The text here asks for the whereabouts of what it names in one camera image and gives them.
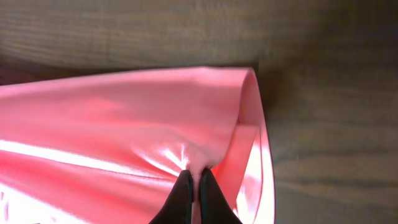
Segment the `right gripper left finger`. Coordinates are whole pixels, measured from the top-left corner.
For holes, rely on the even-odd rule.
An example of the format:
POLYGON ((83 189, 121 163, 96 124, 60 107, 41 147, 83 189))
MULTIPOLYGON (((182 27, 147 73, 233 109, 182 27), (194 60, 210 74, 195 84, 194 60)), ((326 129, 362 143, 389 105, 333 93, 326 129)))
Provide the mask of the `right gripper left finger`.
POLYGON ((191 224, 193 179, 189 170, 179 174, 169 196, 149 224, 191 224))

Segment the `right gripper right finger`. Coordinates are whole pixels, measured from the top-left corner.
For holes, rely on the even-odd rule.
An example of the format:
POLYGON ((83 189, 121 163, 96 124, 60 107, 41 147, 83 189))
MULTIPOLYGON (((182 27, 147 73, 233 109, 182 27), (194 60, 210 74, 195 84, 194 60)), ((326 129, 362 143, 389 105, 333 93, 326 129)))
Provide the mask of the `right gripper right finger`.
POLYGON ((201 172, 199 201, 202 224, 242 224, 229 207, 209 168, 201 172))

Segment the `pink printed t-shirt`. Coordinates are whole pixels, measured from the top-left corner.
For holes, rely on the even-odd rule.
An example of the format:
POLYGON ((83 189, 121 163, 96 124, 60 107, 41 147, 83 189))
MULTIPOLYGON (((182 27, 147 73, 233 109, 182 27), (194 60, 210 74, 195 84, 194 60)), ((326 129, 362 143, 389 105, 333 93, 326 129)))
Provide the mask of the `pink printed t-shirt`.
POLYGON ((243 223, 275 220, 251 68, 172 68, 1 87, 2 223, 149 223, 210 168, 243 223))

